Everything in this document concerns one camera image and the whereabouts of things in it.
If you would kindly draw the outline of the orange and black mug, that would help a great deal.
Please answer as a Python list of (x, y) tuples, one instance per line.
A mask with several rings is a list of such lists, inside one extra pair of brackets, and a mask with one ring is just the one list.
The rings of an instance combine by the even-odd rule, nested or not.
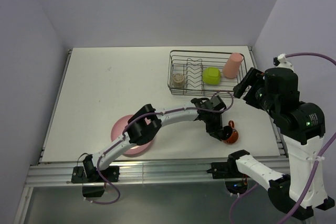
[(228, 125), (223, 127), (223, 137), (222, 142), (226, 144), (235, 144), (238, 141), (239, 134), (235, 129), (234, 121), (230, 120)]

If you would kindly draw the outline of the pink plastic cup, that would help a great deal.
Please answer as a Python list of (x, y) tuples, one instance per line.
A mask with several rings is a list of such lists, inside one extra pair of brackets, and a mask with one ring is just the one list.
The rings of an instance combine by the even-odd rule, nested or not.
[(223, 66), (223, 75), (229, 79), (237, 77), (243, 59), (244, 57), (241, 54), (232, 53)]

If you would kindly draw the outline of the white and green bowl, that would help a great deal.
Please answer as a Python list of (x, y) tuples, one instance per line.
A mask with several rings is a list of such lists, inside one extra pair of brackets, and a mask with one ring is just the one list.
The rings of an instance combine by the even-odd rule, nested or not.
[(208, 67), (203, 71), (202, 80), (206, 84), (218, 85), (221, 80), (221, 73), (218, 68)]

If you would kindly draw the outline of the speckled ceramic ramekin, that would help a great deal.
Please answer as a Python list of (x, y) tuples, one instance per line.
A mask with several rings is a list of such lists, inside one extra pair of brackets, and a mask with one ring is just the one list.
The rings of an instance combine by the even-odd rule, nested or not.
[(181, 73), (175, 73), (172, 76), (172, 85), (175, 88), (183, 88), (185, 84), (184, 75)]

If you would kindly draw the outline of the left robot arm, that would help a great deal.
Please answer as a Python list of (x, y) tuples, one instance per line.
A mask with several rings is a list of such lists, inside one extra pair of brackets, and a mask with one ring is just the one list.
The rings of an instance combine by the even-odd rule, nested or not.
[(222, 114), (229, 107), (219, 96), (208, 98), (193, 98), (190, 102), (172, 109), (156, 110), (151, 104), (144, 105), (128, 121), (121, 134), (107, 147), (94, 154), (82, 154), (82, 165), (73, 168), (71, 182), (104, 183), (108, 179), (116, 182), (119, 169), (110, 164), (119, 156), (135, 146), (150, 143), (159, 129), (170, 124), (184, 121), (203, 121), (206, 132), (213, 138), (235, 143), (238, 133), (234, 122), (227, 126), (222, 123)]

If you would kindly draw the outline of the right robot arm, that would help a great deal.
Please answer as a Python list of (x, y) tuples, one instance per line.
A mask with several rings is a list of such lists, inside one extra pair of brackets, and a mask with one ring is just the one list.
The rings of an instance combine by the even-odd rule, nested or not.
[(250, 68), (233, 90), (234, 97), (243, 98), (272, 118), (287, 147), (290, 173), (272, 170), (246, 150), (229, 155), (228, 173), (252, 178), (267, 191), (274, 207), (287, 217), (306, 220), (313, 217), (314, 208), (334, 207), (335, 201), (325, 191), (319, 166), (325, 117), (316, 104), (300, 101), (298, 76), (288, 68), (270, 68), (265, 72)]

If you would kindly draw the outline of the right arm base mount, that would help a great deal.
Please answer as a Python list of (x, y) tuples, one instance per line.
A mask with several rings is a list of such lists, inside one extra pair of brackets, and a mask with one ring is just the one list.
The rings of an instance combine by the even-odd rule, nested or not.
[(226, 189), (233, 194), (243, 194), (248, 189), (248, 176), (242, 174), (228, 162), (213, 162), (206, 171), (213, 179), (224, 179)]

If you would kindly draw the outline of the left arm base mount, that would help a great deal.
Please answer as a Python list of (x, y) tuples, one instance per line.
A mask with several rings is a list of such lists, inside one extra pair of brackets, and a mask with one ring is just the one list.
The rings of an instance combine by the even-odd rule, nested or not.
[[(119, 166), (110, 166), (106, 170), (103, 170), (102, 175), (110, 182), (117, 182), (119, 179)], [(83, 184), (82, 195), (85, 198), (100, 198), (105, 191), (105, 185), (103, 186), (85, 186), (89, 183), (105, 183), (100, 177), (97, 171), (91, 177), (87, 177), (85, 170), (82, 166), (75, 166), (72, 171), (71, 177), (72, 184)]]

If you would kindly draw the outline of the aluminium table rail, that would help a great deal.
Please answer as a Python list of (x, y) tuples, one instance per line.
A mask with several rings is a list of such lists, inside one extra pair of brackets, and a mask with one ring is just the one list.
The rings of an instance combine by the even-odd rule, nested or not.
[[(176, 159), (161, 161), (119, 161), (119, 178), (113, 184), (169, 184), (213, 182), (207, 173), (211, 163), (225, 162), (226, 158)], [(42, 163), (28, 170), (25, 187), (74, 186), (71, 182), (76, 162)]]

